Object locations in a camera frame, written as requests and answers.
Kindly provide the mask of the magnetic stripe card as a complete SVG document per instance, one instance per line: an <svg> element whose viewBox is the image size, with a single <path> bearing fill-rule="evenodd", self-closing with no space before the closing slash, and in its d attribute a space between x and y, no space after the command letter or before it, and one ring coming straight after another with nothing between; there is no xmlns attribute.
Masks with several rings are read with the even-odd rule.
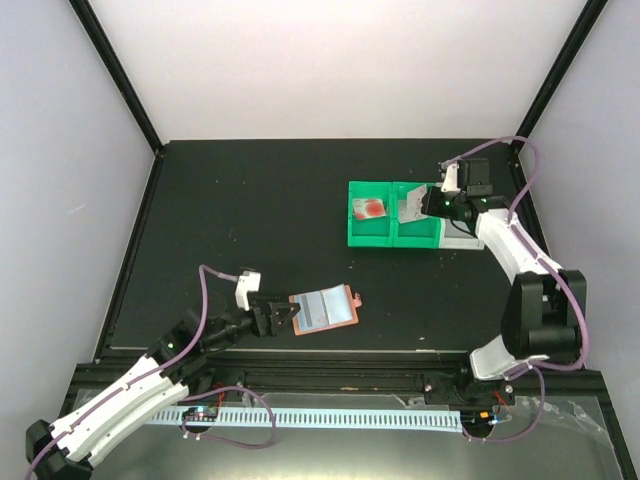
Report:
<svg viewBox="0 0 640 480"><path fill-rule="evenodd" d="M329 325L328 314L323 295L320 291L294 296L294 302L300 306L297 325L302 333L311 332Z"/></svg>
<svg viewBox="0 0 640 480"><path fill-rule="evenodd" d="M428 216L421 212L421 206L410 204L407 200L398 201L398 222L408 224L427 219Z"/></svg>

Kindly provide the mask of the white flower card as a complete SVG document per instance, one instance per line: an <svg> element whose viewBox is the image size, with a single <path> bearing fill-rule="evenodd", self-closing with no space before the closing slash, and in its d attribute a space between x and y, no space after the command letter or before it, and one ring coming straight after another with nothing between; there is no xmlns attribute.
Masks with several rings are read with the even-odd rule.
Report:
<svg viewBox="0 0 640 480"><path fill-rule="evenodd" d="M410 204L417 204L421 206L422 209L422 200L423 200L423 195L424 195L424 186L426 184L422 184L416 188L414 188L413 190L411 190L408 194L407 194L407 201Z"/></svg>

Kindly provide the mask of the brown leather card holder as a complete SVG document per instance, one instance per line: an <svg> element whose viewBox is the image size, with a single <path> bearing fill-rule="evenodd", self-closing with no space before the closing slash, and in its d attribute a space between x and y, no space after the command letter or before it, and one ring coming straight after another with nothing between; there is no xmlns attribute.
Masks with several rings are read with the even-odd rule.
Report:
<svg viewBox="0 0 640 480"><path fill-rule="evenodd" d="M329 325L311 332L302 333L298 329L297 318L295 317L293 328L296 336L355 325L359 322L357 309L362 306L361 297L358 293L354 293L349 285L341 284L317 291L320 291L323 295Z"/></svg>

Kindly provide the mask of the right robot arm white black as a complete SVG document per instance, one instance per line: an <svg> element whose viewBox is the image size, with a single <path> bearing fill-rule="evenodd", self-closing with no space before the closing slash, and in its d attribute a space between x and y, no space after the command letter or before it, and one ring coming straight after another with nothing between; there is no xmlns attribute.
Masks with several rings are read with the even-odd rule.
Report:
<svg viewBox="0 0 640 480"><path fill-rule="evenodd" d="M470 353L470 368L454 379L457 396L479 402L491 381L515 379L534 367L583 368L589 353L584 275L564 269L533 240L514 204L494 193L487 160L445 161L441 176L422 198L422 213L465 223L510 282L500 333Z"/></svg>

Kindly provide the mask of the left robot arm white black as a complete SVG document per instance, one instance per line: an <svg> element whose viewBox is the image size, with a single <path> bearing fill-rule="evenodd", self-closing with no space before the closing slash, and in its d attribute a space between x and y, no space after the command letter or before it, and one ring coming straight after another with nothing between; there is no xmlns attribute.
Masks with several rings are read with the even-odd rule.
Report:
<svg viewBox="0 0 640 480"><path fill-rule="evenodd" d="M27 479L89 479L95 466L130 433L164 408L209 397L210 359L246 335L276 335L300 312L282 296L249 295L249 308L215 320L202 305L198 324L181 322L119 379L80 408L26 431Z"/></svg>

